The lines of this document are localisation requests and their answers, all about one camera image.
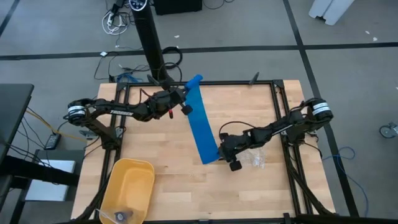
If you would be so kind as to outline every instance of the clear plastic bag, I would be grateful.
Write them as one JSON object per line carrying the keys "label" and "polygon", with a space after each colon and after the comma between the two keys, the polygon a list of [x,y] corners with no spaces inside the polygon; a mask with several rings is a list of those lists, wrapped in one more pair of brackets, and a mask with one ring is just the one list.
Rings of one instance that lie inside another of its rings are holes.
{"label": "clear plastic bag", "polygon": [[99,214],[115,224],[141,224],[144,212],[130,208],[112,208],[99,210]]}
{"label": "clear plastic bag", "polygon": [[256,149],[247,149],[237,154],[236,158],[241,161],[242,165],[251,164],[252,166],[261,169],[266,168],[266,153],[263,147]]}

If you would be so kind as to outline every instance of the wheel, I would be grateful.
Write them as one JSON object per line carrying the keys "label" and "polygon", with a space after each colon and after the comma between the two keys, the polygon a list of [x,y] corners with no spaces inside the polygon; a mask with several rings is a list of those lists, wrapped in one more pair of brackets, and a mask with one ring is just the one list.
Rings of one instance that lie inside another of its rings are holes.
{"label": "wheel", "polygon": [[396,137],[396,135],[394,135],[391,131],[391,127],[388,125],[383,125],[380,127],[379,132],[381,134],[381,136],[383,136],[384,138],[394,138]]}

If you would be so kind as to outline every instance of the yellow bin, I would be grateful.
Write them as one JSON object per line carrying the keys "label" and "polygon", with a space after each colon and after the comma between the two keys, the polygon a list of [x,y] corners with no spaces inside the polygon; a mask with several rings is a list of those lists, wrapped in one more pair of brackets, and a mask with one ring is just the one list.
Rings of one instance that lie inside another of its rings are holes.
{"label": "yellow bin", "polygon": [[[132,212],[126,224],[140,224],[147,216],[155,182],[155,169],[149,162],[120,159],[111,173],[101,205],[101,211]],[[103,224],[114,224],[100,215]]]}

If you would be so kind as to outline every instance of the blue cable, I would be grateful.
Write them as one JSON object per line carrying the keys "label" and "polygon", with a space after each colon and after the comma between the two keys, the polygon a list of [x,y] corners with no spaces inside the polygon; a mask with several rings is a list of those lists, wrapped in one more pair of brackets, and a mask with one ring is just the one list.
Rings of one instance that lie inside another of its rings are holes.
{"label": "blue cable", "polygon": [[139,83],[143,82],[143,79],[136,78],[132,75],[132,72],[125,72],[117,76],[116,82],[121,82],[123,78],[127,78],[128,83]]}
{"label": "blue cable", "polygon": [[[353,152],[353,156],[351,156],[351,157],[341,156],[341,155],[340,155],[340,151],[343,150],[343,149],[349,149],[349,150],[351,150],[351,152]],[[340,158],[344,158],[344,159],[347,159],[347,160],[353,160],[353,159],[355,158],[355,155],[356,155],[356,153],[355,153],[355,150],[354,150],[353,148],[351,148],[351,147],[349,147],[349,146],[345,146],[345,147],[342,147],[342,148],[340,148],[340,149],[338,150],[338,155],[328,156],[328,157],[322,159],[322,161],[325,161],[325,160],[330,159],[330,158],[332,158],[332,157],[340,157]],[[343,168],[341,168],[341,165],[340,165],[340,161],[339,161],[339,160],[337,160],[337,164],[338,164],[338,167],[340,168],[340,170],[343,171],[343,173],[344,173],[350,180],[352,180],[352,181],[362,190],[362,193],[363,193],[363,195],[365,196],[365,202],[366,202],[365,217],[367,217],[367,216],[368,216],[368,212],[369,212],[369,200],[368,200],[368,196],[366,195],[365,190],[363,189],[363,187],[362,187],[357,181],[355,181],[352,177],[350,177],[350,176],[343,170]]]}

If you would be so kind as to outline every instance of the wooden table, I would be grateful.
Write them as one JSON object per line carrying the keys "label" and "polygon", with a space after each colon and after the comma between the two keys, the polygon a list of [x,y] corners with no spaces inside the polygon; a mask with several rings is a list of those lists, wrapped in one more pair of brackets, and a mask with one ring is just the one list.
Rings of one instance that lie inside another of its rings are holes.
{"label": "wooden table", "polygon": [[[299,105],[304,99],[300,82],[286,80],[284,83],[289,106]],[[159,87],[144,89],[148,93],[160,90]],[[98,98],[113,100],[115,91],[116,84],[102,84]],[[269,85],[201,86],[201,94],[217,144],[220,143],[218,130],[228,121],[266,126],[276,120]],[[131,88],[129,97],[131,104],[138,102],[139,89]],[[98,119],[108,125],[111,116]],[[274,136],[262,148],[266,157],[265,169],[243,162],[241,170],[231,172],[223,161],[201,164],[188,118],[179,109],[174,110],[174,119],[164,116],[142,123],[127,118],[126,127],[121,157],[149,161],[155,167],[155,186],[146,220],[277,218],[285,212],[294,216],[279,136]],[[242,124],[231,124],[224,131],[241,134],[247,128]],[[317,145],[310,137],[306,142]],[[86,151],[99,144],[93,144]],[[98,189],[104,152],[97,149],[83,163],[72,218],[82,213]],[[319,201],[334,212],[318,151],[303,145],[300,152],[308,186]],[[304,212],[302,192],[300,187],[297,189]]]}

